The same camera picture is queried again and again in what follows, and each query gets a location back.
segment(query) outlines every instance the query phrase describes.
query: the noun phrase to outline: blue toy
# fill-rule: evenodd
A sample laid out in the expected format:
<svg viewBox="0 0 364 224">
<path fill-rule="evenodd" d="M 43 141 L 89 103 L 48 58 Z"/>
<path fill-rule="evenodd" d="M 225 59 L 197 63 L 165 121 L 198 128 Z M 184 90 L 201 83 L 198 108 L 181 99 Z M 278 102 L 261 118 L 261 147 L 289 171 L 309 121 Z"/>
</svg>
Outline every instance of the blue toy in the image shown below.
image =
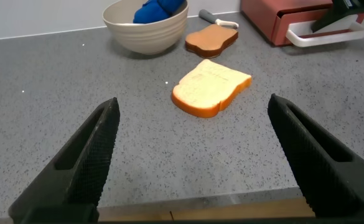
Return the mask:
<svg viewBox="0 0 364 224">
<path fill-rule="evenodd" d="M 149 0 L 134 15 L 134 23 L 147 24 L 170 18 L 185 0 Z"/>
</svg>

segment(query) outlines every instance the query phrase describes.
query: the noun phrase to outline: bread crust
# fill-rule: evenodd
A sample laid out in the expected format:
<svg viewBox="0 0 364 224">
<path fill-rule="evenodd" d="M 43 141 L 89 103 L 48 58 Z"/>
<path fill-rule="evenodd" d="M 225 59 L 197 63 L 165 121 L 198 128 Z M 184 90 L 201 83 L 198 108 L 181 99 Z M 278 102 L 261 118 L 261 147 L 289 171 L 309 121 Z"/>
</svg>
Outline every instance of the bread crust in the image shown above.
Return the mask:
<svg viewBox="0 0 364 224">
<path fill-rule="evenodd" d="M 214 58 L 219 56 L 227 47 L 233 44 L 238 38 L 238 32 L 236 32 L 233 36 L 225 40 L 219 49 L 215 50 L 204 50 L 199 45 L 191 44 L 188 42 L 188 37 L 185 41 L 186 49 L 190 52 L 196 53 L 198 56 L 202 58 Z"/>
<path fill-rule="evenodd" d="M 172 91 L 172 101 L 174 104 L 186 113 L 197 116 L 199 118 L 212 118 L 218 114 L 219 111 L 223 111 L 227 106 L 236 98 L 236 96 L 243 91 L 245 88 L 249 87 L 252 82 L 252 77 L 245 80 L 243 83 L 239 84 L 233 91 L 233 93 L 225 100 L 220 101 L 216 106 L 211 108 L 196 108 L 188 105 L 182 99 L 180 99 L 174 91 Z"/>
</svg>

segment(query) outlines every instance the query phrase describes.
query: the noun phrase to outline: granite countertop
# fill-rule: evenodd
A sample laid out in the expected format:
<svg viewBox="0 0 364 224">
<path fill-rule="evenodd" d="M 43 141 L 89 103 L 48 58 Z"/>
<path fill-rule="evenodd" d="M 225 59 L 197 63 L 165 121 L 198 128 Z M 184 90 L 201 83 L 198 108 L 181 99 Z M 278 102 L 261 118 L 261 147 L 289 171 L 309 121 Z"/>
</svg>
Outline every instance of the granite countertop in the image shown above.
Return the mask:
<svg viewBox="0 0 364 224">
<path fill-rule="evenodd" d="M 277 48 L 241 14 L 219 18 L 239 22 L 240 37 L 213 61 L 252 74 L 253 84 L 211 119 L 170 100 L 172 88 L 202 61 L 183 41 L 145 57 L 121 48 L 106 28 L 0 40 L 0 218 L 87 116 L 114 96 L 121 122 L 100 207 L 127 212 L 299 196 L 267 115 L 272 93 L 364 158 L 364 39 Z M 207 25 L 191 18 L 186 34 Z"/>
</svg>

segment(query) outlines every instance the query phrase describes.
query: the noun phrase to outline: bread slice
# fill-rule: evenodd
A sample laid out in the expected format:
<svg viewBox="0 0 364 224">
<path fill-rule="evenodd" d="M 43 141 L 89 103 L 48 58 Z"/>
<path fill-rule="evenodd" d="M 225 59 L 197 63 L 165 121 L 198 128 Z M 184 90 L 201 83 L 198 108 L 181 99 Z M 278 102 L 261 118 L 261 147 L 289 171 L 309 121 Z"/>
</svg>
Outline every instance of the bread slice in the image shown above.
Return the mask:
<svg viewBox="0 0 364 224">
<path fill-rule="evenodd" d="M 189 114 L 211 118 L 250 85 L 251 75 L 205 59 L 174 87 L 172 101 Z"/>
<path fill-rule="evenodd" d="M 238 31 L 212 24 L 186 37 L 186 49 L 203 58 L 220 55 L 238 38 Z"/>
</svg>

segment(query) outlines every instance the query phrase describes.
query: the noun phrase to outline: ceramic bowl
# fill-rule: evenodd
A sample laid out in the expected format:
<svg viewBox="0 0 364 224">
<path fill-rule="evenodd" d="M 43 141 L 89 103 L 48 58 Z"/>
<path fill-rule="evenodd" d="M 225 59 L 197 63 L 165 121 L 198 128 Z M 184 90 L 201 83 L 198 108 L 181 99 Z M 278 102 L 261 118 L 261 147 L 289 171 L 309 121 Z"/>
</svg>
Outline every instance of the ceramic bowl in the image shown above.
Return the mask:
<svg viewBox="0 0 364 224">
<path fill-rule="evenodd" d="M 187 1 L 168 19 L 149 24 L 133 24 L 135 12 L 147 0 L 121 0 L 108 6 L 103 20 L 115 40 L 123 47 L 141 54 L 152 55 L 163 52 L 175 44 L 187 25 Z"/>
</svg>

